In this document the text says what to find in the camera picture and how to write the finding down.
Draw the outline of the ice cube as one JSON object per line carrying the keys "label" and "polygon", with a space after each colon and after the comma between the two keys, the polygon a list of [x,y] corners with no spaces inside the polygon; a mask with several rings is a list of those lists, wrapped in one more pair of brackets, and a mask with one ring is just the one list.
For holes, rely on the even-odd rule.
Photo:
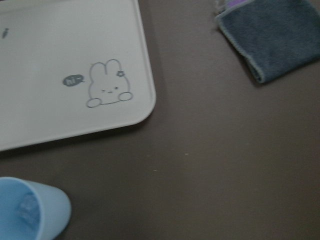
{"label": "ice cube", "polygon": [[27,224],[36,225],[40,221],[40,209],[36,196],[27,193],[17,207],[17,215]]}

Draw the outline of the light blue plastic cup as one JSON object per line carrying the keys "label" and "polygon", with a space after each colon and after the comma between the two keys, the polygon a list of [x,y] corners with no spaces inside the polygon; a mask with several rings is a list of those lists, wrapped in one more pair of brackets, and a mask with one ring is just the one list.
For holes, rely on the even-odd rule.
{"label": "light blue plastic cup", "polygon": [[[17,214],[24,195],[34,194],[40,218],[30,225]],[[59,188],[15,177],[0,178],[0,238],[2,240],[53,240],[67,226],[72,207]]]}

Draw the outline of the cream rabbit tray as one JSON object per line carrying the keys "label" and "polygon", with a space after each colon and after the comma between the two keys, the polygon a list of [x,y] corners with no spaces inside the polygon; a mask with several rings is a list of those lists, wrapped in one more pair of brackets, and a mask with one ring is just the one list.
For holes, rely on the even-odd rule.
{"label": "cream rabbit tray", "polygon": [[2,151],[131,126],[155,103],[138,1],[1,1]]}

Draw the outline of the grey folded cloth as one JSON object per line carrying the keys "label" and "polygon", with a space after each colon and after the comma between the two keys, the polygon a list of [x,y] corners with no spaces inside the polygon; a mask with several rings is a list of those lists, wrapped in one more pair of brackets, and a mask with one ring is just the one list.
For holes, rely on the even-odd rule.
{"label": "grey folded cloth", "polygon": [[216,21],[260,84],[320,59],[320,12],[308,0],[246,0]]}

